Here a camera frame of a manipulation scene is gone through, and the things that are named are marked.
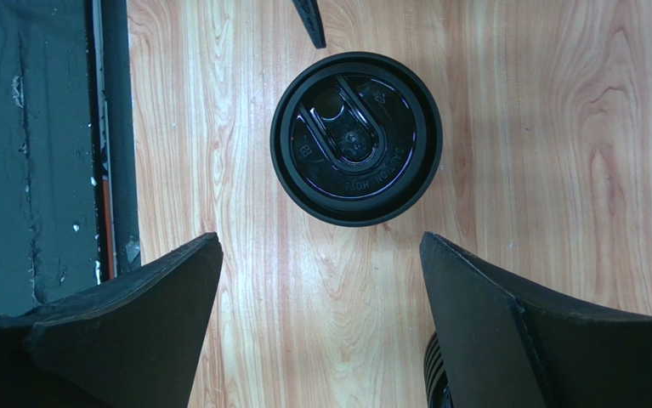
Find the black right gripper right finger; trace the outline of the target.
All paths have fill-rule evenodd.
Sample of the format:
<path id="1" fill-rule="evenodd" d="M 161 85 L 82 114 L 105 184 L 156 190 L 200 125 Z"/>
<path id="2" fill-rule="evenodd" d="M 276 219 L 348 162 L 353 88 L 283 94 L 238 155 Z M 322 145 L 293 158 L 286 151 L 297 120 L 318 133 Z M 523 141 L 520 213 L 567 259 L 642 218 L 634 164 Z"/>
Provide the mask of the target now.
<path id="1" fill-rule="evenodd" d="M 453 407 L 652 407 L 652 316 L 556 292 L 431 232 L 420 257 Z"/>

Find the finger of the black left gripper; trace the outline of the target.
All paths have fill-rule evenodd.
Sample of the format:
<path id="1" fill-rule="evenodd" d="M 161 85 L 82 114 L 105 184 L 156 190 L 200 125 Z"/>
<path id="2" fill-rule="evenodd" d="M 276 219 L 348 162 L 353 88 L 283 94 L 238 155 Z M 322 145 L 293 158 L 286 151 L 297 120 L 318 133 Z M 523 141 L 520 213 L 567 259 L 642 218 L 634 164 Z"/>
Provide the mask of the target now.
<path id="1" fill-rule="evenodd" d="M 316 49 L 326 48 L 325 29 L 316 0 L 292 0 L 303 26 Z"/>

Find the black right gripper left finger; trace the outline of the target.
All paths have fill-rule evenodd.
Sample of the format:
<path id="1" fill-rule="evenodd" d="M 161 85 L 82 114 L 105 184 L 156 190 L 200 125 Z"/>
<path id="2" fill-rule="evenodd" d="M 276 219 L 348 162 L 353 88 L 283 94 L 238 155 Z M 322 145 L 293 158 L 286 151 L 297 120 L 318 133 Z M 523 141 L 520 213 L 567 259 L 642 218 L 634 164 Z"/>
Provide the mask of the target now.
<path id="1" fill-rule="evenodd" d="M 130 273 L 0 315 L 0 407 L 185 407 L 223 263 L 206 233 Z"/>

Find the single black cup lid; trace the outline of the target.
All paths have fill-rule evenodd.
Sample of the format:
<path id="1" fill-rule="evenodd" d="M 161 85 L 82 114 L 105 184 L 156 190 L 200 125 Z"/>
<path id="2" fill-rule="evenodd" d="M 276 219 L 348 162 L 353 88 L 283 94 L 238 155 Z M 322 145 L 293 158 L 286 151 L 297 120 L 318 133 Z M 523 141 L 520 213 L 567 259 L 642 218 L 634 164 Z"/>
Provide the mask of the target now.
<path id="1" fill-rule="evenodd" d="M 425 82 L 387 56 L 347 52 L 298 75 L 273 115 L 270 153 L 294 203 L 329 224 L 366 227 L 412 207 L 443 147 Z"/>

